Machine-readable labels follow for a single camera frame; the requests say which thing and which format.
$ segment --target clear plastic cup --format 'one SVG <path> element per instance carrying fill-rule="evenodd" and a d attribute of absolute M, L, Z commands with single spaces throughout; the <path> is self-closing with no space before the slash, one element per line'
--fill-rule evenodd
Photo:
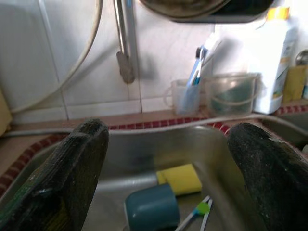
<path fill-rule="evenodd" d="M 186 86 L 186 79 L 178 79 L 171 82 L 171 87 L 164 95 L 164 102 L 178 115 L 194 115 L 198 113 L 200 106 L 201 84 Z M 167 102 L 167 95 L 171 91 L 172 105 Z"/>

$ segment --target kitchen sink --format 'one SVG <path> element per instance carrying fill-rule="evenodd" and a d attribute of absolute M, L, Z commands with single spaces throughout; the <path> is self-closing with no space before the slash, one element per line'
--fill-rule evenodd
<path fill-rule="evenodd" d="M 272 122 L 267 125 L 276 129 L 276 132 L 283 127 Z M 307 143 L 305 134 L 292 132 L 288 130 L 279 135 L 298 148 Z M 31 160 L 0 201 L 0 210 L 56 146 L 45 149 Z M 266 230 L 246 190 L 243 176 L 228 150 L 226 137 L 214 128 L 195 126 L 168 131 L 152 129 L 141 133 L 111 133 L 108 152 L 83 231 L 127 230 L 123 208 L 126 197 L 134 191 L 156 185 L 156 171 L 187 163 L 193 163 L 203 188 L 201 193 L 177 198 L 181 220 L 210 195 L 214 203 L 207 231 Z M 201 222 L 202 218 L 197 218 L 187 230 L 199 230 Z"/>
<path fill-rule="evenodd" d="M 299 150 L 302 150 L 308 144 L 308 113 L 284 114 L 280 118 L 294 124 L 305 133 L 303 134 L 303 132 L 273 121 L 263 120 L 262 124 Z"/>

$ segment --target yellow sponge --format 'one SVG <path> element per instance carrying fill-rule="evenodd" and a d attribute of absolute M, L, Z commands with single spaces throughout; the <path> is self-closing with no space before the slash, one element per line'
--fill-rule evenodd
<path fill-rule="evenodd" d="M 196 193 L 202 184 L 193 165 L 182 165 L 156 172 L 158 184 L 169 183 L 175 195 Z"/>

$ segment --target white plastic bottle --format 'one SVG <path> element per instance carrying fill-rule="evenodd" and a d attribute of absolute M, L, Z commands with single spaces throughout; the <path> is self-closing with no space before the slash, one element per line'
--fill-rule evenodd
<path fill-rule="evenodd" d="M 281 106 L 290 55 L 297 38 L 297 29 L 289 20 L 289 8 L 270 8 L 266 23 L 250 38 L 247 43 L 252 60 L 248 71 L 262 74 L 254 111 L 271 114 Z"/>

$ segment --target blue cup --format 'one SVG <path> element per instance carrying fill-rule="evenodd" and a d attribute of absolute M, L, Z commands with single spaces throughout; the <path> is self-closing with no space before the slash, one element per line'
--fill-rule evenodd
<path fill-rule="evenodd" d="M 130 231 L 157 231 L 177 227 L 178 203 L 169 184 L 157 185 L 132 193 L 125 200 Z"/>

